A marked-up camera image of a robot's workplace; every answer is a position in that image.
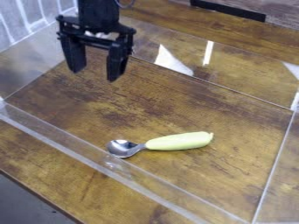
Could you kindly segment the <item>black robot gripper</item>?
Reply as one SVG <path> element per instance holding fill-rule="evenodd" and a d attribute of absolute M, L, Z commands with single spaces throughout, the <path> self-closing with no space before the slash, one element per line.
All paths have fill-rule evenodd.
<path fill-rule="evenodd" d="M 77 73 L 86 66 L 85 46 L 108 50 L 106 80 L 113 82 L 125 72 L 133 51 L 136 29 L 118 22 L 118 10 L 129 8 L 118 0 L 77 0 L 78 14 L 56 17 L 57 40 L 68 68 Z"/>

